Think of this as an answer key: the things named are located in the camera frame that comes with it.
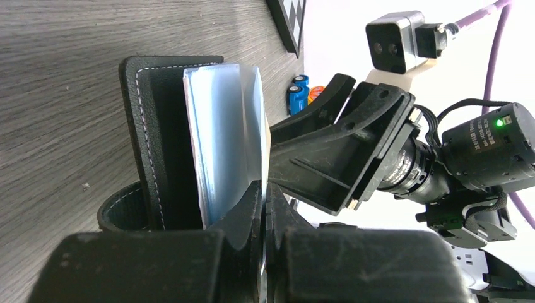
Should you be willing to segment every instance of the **leather case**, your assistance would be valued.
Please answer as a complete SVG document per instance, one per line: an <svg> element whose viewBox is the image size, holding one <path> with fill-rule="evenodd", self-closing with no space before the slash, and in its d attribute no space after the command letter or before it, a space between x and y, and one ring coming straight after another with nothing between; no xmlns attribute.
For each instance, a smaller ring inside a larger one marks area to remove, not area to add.
<svg viewBox="0 0 535 303"><path fill-rule="evenodd" d="M221 56L129 57L119 67L139 183L99 209L104 230L203 227L182 77Z"/></svg>

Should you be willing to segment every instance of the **silver camera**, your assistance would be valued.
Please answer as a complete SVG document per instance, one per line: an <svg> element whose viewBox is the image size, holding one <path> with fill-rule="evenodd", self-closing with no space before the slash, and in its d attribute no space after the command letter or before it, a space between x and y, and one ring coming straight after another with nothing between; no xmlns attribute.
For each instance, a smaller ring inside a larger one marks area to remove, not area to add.
<svg viewBox="0 0 535 303"><path fill-rule="evenodd" d="M390 13L366 25L373 66L381 71L404 74L427 62L418 57L414 30L425 24L423 13Z"/></svg>

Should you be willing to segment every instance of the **gray wooden surface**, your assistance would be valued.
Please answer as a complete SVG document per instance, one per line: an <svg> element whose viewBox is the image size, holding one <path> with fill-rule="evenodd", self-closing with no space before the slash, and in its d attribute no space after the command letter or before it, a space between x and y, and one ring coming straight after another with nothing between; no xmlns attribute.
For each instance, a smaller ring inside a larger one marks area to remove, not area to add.
<svg viewBox="0 0 535 303"><path fill-rule="evenodd" d="M260 66L270 123L303 71L265 0L0 1L0 302L24 302L55 245L137 180L117 77L134 54Z"/></svg>

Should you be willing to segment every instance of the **screw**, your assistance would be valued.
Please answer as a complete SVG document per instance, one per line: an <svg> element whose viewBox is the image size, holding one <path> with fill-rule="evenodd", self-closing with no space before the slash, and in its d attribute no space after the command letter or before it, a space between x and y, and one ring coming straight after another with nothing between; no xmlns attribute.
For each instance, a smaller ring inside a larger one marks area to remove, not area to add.
<svg viewBox="0 0 535 303"><path fill-rule="evenodd" d="M436 31L439 32L439 33L444 33L444 31L446 30L446 27L444 26L443 23L437 25L437 27L435 27Z"/></svg>

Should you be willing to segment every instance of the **stitched edge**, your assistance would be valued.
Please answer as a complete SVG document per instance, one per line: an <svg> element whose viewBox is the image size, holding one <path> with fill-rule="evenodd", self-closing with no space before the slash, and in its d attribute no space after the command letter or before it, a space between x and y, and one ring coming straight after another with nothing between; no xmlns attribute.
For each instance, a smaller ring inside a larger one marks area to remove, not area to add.
<svg viewBox="0 0 535 303"><path fill-rule="evenodd" d="M158 182L156 180L156 171L154 170L154 163L152 161L152 154L150 150L150 143L149 143L149 136L148 136L148 130L147 130L147 122L145 121L145 114L143 110L143 103L141 101L141 89L139 87L139 75L142 71L148 71L152 69L166 69L166 68L194 68L197 66L210 66L217 64L216 62L209 62L204 64L189 64L189 65L172 65L172 66L157 66L154 68L141 68L136 72L136 89L138 91L138 103L139 103L139 111L141 113L141 124L143 125L143 133L145 135L145 144L147 145L147 155L149 158L149 164L152 170L152 178L154 182L154 186L156 188L156 198L158 200L158 206L160 207L160 220L162 221L162 229L165 230L165 221L163 219L163 208L162 208L162 201L160 199L160 190L158 188Z"/></svg>
<svg viewBox="0 0 535 303"><path fill-rule="evenodd" d="M113 207L115 207L115 205L119 204L119 202L121 202L122 199L124 199L124 198L130 196L131 194L135 193L136 191L140 191L140 190L141 190L141 188L138 188L135 191L131 191L130 193L127 193L127 194L121 196L119 199L117 199L117 201L114 202L114 204L112 204L112 206L110 206L110 208L108 208L108 211L110 211Z"/></svg>

